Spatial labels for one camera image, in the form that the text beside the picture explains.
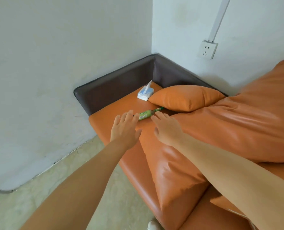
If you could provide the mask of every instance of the concrete floor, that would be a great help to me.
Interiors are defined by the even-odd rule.
[[[103,146],[96,136],[17,191],[0,194],[0,230],[19,229],[65,178]],[[152,212],[117,166],[87,230],[146,230],[152,218]]]

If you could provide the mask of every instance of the orange leather cover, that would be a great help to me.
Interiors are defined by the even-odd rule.
[[[205,143],[254,162],[284,162],[284,61],[240,94],[173,117]],[[153,137],[154,127],[145,126],[140,141],[163,209],[205,178],[181,153]]]
[[[211,185],[179,230],[251,230],[248,220],[213,205],[220,196]]]
[[[199,85],[174,85],[153,94],[148,100],[177,112],[191,112],[210,106],[225,96],[212,88]]]
[[[155,89],[155,92],[162,89],[155,83],[152,83],[151,87]],[[110,142],[110,133],[115,116],[130,109],[133,109],[135,113],[140,113],[158,108],[157,105],[137,98],[140,89],[89,117],[90,124],[105,145]],[[170,115],[175,113],[166,109],[163,112]],[[149,121],[151,119],[139,121],[137,128],[143,128],[143,125]],[[119,165],[165,230],[179,229],[209,186],[208,182],[204,182],[187,189],[182,196],[176,198],[167,208],[161,211],[152,174],[140,142],[124,154]]]
[[[259,163],[259,165],[266,170],[270,171],[272,174],[284,179],[284,163]],[[224,196],[219,196],[210,200],[214,205],[217,205],[220,208],[223,208],[227,211],[240,215],[244,218],[246,216],[241,212],[235,205],[233,205],[227,198]]]

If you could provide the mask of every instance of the brown leather headboard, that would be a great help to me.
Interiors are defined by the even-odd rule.
[[[159,54],[153,54],[75,88],[74,95],[90,116],[146,85],[151,79],[164,88],[172,85],[201,85],[214,88],[194,73]]]

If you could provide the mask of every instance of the blue and white tissue package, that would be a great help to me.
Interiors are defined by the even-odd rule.
[[[150,87],[153,80],[151,80],[146,86],[144,86],[139,92],[138,92],[138,98],[142,99],[144,101],[147,101],[150,96],[154,94],[154,89]]]

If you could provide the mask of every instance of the person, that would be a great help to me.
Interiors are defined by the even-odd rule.
[[[64,180],[21,230],[86,229],[114,168],[139,140],[138,119],[132,110],[116,116],[110,143]],[[284,180],[245,158],[192,138],[167,114],[156,112],[151,119],[158,140],[194,163],[259,230],[284,229]]]

